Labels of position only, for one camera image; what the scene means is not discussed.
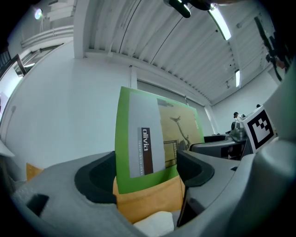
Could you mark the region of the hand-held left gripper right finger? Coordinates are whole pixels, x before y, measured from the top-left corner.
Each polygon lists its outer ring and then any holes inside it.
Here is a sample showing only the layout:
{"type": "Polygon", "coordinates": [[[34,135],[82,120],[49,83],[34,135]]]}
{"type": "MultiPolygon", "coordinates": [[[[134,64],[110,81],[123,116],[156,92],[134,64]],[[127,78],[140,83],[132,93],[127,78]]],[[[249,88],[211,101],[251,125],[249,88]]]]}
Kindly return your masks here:
{"type": "Polygon", "coordinates": [[[177,172],[185,185],[177,227],[197,217],[218,198],[239,164],[186,150],[177,152],[177,172]]]}

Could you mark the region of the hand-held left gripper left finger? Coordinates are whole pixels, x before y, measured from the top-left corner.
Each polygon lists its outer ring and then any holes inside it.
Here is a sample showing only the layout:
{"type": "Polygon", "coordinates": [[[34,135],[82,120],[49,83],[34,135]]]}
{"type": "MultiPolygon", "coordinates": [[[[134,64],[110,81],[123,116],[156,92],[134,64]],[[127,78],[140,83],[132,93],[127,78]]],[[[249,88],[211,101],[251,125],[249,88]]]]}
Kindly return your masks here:
{"type": "Polygon", "coordinates": [[[12,195],[18,210],[50,237],[140,237],[117,209],[115,152],[50,166],[12,195]]]}

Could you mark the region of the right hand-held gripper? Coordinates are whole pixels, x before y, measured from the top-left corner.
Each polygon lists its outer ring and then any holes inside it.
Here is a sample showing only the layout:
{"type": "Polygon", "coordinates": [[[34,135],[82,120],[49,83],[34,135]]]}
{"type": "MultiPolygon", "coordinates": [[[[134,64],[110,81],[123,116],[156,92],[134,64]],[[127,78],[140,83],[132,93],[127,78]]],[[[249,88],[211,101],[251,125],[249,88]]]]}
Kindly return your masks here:
{"type": "Polygon", "coordinates": [[[257,153],[275,137],[273,123],[265,108],[260,106],[249,115],[241,116],[239,120],[234,121],[231,124],[230,135],[204,136],[205,143],[192,145],[190,151],[223,159],[240,160],[245,148],[245,143],[242,141],[248,141],[252,153],[257,153]],[[236,142],[222,143],[232,139],[236,142]]]}

